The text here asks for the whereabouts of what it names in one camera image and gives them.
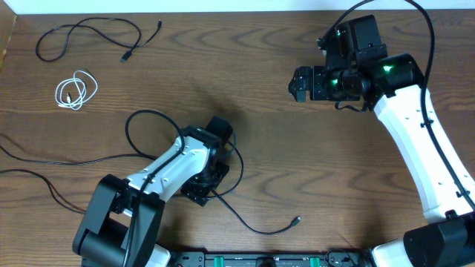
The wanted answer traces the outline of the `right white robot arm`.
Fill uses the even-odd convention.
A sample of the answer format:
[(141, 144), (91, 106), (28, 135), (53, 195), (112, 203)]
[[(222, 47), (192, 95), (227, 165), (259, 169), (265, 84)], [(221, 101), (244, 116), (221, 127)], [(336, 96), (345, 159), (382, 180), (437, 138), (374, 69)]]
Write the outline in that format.
[(373, 266), (465, 266), (474, 262), (474, 179), (433, 108), (409, 54), (347, 68), (298, 67), (288, 90), (298, 102), (364, 100), (396, 143), (416, 184), (427, 225), (370, 249)]

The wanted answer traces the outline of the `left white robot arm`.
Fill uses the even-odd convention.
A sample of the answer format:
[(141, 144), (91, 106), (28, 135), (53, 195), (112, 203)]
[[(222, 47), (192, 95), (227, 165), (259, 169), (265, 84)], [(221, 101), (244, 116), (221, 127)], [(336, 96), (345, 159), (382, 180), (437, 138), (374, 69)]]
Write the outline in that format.
[(73, 240), (73, 252), (92, 266), (167, 266), (171, 253), (156, 243), (165, 204), (176, 191), (206, 204), (228, 171), (227, 122), (188, 126), (183, 136), (141, 171), (97, 185)]

